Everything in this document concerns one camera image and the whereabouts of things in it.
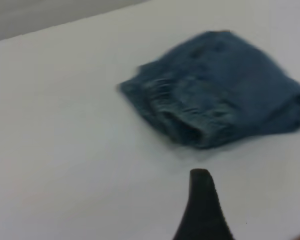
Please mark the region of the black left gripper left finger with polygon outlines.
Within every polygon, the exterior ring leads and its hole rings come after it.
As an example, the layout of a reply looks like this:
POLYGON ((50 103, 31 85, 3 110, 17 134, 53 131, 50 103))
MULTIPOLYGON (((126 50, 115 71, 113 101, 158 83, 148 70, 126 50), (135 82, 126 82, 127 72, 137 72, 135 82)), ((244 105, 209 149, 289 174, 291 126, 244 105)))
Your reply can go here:
POLYGON ((174 240, 233 240, 213 177, 206 169, 189 174, 188 201, 174 240))

